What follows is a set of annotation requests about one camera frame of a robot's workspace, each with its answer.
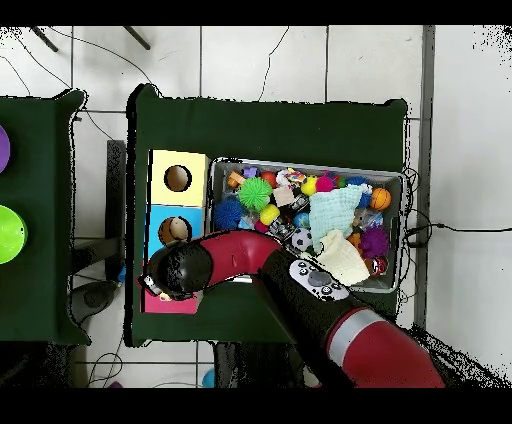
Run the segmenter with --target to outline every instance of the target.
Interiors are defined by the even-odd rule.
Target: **green table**
[[[153,86],[140,85],[127,108],[127,199],[134,198],[127,205],[127,248],[133,241],[127,280],[142,273],[149,149],[401,172],[406,111],[401,99],[384,105],[166,99]],[[358,297],[394,317],[396,292]],[[127,290],[125,329],[127,341],[136,345],[146,339],[289,341],[249,284],[227,282],[206,290],[195,315],[142,314],[139,305],[134,284]]]
[[[0,98],[12,157],[0,174],[0,204],[28,227],[23,251],[0,265],[0,340],[88,343],[68,315],[71,274],[70,119],[84,93]]]

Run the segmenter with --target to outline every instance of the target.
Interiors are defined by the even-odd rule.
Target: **pink ball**
[[[316,180],[316,191],[327,192],[334,189],[334,181],[329,177],[323,176]]]
[[[268,227],[259,220],[254,223],[254,229],[260,233],[266,233],[268,231]]]

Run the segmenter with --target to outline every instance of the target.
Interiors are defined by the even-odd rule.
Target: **green plate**
[[[27,241],[27,226],[14,211],[0,205],[0,264],[14,259]]]

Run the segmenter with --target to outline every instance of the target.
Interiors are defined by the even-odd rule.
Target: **light blue cloth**
[[[354,210],[362,194],[361,186],[350,185],[329,192],[315,193],[309,198],[309,224],[315,252],[322,250],[320,239],[331,230],[340,230],[345,238],[352,234]]]

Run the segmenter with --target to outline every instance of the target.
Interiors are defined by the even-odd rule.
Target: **shape sorter box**
[[[186,170],[188,184],[184,191],[172,191],[166,184],[168,170],[179,166]],[[148,157],[148,175],[150,193],[146,199],[149,210],[149,237],[144,240],[148,246],[148,260],[153,253],[163,247],[158,237],[162,222],[171,217],[180,217],[188,222],[192,230],[191,238],[201,237],[204,229],[206,186],[209,160],[199,153],[153,150]],[[144,292],[144,313],[195,314],[202,299],[202,292],[196,297],[184,301],[171,300],[167,295],[151,296]]]

